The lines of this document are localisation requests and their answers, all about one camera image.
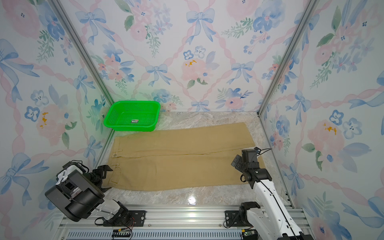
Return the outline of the khaki long pants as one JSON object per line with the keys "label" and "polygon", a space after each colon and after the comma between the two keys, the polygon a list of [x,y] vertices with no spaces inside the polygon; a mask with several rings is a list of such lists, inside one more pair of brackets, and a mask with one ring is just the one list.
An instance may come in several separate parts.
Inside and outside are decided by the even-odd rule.
{"label": "khaki long pants", "polygon": [[254,146],[245,123],[116,137],[103,184],[130,191],[239,185],[232,161]]}

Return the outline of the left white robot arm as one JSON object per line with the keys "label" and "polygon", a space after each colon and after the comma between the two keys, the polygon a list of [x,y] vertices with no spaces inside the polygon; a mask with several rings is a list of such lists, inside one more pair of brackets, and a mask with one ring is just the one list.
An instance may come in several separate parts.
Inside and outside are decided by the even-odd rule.
{"label": "left white robot arm", "polygon": [[74,222],[95,217],[96,226],[127,229],[134,222],[130,211],[119,201],[105,200],[110,187],[104,188],[103,180],[111,171],[108,165],[90,171],[82,161],[72,160],[63,166],[45,196]]}

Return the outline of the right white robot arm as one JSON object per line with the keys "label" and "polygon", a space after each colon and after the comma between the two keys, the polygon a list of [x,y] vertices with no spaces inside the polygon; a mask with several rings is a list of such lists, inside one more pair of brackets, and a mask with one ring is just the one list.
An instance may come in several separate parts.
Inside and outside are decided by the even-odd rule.
{"label": "right white robot arm", "polygon": [[248,183],[262,202],[241,203],[238,213],[228,217],[226,227],[234,223],[253,227],[263,240],[312,240],[291,217],[280,199],[272,177],[267,169],[259,167],[257,159],[248,160],[246,155],[237,155],[231,165],[242,173],[241,181]]}

